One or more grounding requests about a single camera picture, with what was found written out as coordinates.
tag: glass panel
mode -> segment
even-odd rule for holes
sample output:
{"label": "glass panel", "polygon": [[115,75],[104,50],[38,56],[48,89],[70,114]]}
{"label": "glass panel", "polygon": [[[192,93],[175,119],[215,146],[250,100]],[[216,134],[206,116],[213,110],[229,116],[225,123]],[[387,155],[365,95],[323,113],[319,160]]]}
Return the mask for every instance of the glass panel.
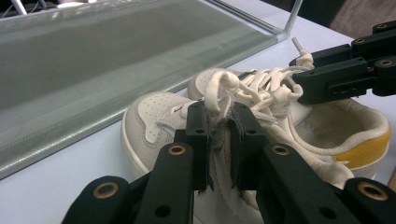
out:
{"label": "glass panel", "polygon": [[0,178],[120,120],[137,97],[271,46],[199,1],[108,1],[0,22]]}
{"label": "glass panel", "polygon": [[239,0],[206,0],[207,2],[221,7],[222,9],[234,14],[235,16],[253,23],[254,25],[262,28],[263,30],[269,32],[272,35],[276,35],[278,41],[283,41],[290,36],[291,28],[297,18],[298,11],[303,3],[303,0],[295,0],[294,4],[291,6],[290,2],[290,15],[289,18],[285,21],[279,21],[279,18],[276,18],[276,25],[272,23],[274,21],[263,21],[257,18],[257,14],[262,14],[265,12],[266,18],[271,18],[271,14],[274,13],[274,8],[267,4],[261,3],[262,7],[256,7],[253,10],[246,4],[244,1]]}

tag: shoe tongue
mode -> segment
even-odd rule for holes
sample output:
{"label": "shoe tongue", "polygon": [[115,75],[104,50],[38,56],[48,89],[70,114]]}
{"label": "shoe tongue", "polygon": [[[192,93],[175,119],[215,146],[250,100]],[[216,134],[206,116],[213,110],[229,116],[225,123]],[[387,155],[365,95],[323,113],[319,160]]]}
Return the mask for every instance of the shoe tongue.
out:
{"label": "shoe tongue", "polygon": [[300,123],[300,121],[303,120],[306,116],[308,116],[311,110],[311,105],[302,105],[298,102],[291,102],[290,113],[294,126]]}
{"label": "shoe tongue", "polygon": [[217,128],[222,123],[226,122],[228,117],[230,117],[230,109],[233,106],[233,100],[230,96],[226,95],[221,98],[218,102],[220,112],[216,116],[212,116],[212,125],[213,127]]}
{"label": "shoe tongue", "polygon": [[284,103],[280,105],[270,105],[270,110],[273,116],[277,119],[285,119],[290,111],[290,103]]}

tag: black plastic bracket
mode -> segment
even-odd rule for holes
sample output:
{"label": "black plastic bracket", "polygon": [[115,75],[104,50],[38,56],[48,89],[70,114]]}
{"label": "black plastic bracket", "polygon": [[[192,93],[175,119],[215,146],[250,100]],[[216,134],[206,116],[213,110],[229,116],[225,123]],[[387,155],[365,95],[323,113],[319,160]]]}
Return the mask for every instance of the black plastic bracket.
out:
{"label": "black plastic bracket", "polygon": [[250,108],[234,103],[230,118],[233,187],[255,190],[259,183],[258,158],[269,143]]}
{"label": "black plastic bracket", "polygon": [[193,151],[185,143],[163,147],[134,223],[192,223]]}
{"label": "black plastic bracket", "polygon": [[292,147],[267,145],[260,164],[264,223],[359,223]]}
{"label": "black plastic bracket", "polygon": [[62,223],[133,223],[150,174],[131,184],[116,176],[93,180],[71,204]]}
{"label": "black plastic bracket", "polygon": [[364,95],[368,89],[378,96],[396,94],[395,55],[396,21],[373,27],[373,35],[355,39],[350,46],[314,52],[315,69],[293,74],[304,89],[299,102],[320,104]]}
{"label": "black plastic bracket", "polygon": [[204,102],[196,102],[190,105],[187,115],[185,139],[182,141],[180,141],[181,139],[175,139],[175,141],[185,142],[190,146],[194,146],[194,190],[205,190],[208,184],[212,187],[208,162],[210,150],[210,120],[208,115],[209,113],[206,111]]}
{"label": "black plastic bracket", "polygon": [[340,199],[361,223],[394,223],[396,221],[395,191],[374,180],[349,179]]}

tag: white surface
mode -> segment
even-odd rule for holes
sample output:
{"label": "white surface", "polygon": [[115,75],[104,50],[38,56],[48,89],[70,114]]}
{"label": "white surface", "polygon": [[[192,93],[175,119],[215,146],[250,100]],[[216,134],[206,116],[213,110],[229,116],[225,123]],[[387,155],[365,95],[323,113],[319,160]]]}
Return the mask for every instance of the white surface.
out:
{"label": "white surface", "polygon": [[[240,1],[245,10],[272,23],[287,18],[282,10],[259,1]],[[337,34],[310,21],[298,18],[291,36],[296,36],[304,48],[317,51],[350,43],[351,38]],[[240,63],[235,70],[286,66],[298,56],[290,40],[265,49]],[[396,96],[379,98],[368,94],[359,102],[384,112],[393,128],[392,113]],[[380,167],[377,179],[386,183],[395,167],[395,134],[388,156]],[[132,181],[128,159],[120,147],[120,122],[95,133],[54,155],[0,181],[0,223],[60,223],[70,204],[83,188],[95,178],[116,175]]]}

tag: white table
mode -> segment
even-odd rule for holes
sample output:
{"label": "white table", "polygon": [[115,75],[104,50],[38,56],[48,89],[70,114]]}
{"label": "white table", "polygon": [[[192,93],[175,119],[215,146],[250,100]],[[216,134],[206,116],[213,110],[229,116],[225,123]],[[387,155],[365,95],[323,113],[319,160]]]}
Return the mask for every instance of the white table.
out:
{"label": "white table", "polygon": [[[287,14],[258,0],[240,1],[240,8],[273,24],[285,22]],[[296,36],[304,48],[317,51],[345,43],[351,38],[337,34],[313,22],[298,18],[291,36]],[[298,56],[290,40],[265,49],[232,69],[246,71],[249,68],[286,66]],[[371,93],[359,102],[384,112],[390,125],[396,127],[396,115],[392,113],[395,96],[379,98]],[[377,180],[386,183],[396,164],[395,134],[391,151],[379,169]],[[120,146],[120,122],[39,161],[0,181],[0,223],[60,223],[70,206],[84,187],[95,178],[116,175],[133,181]]]}

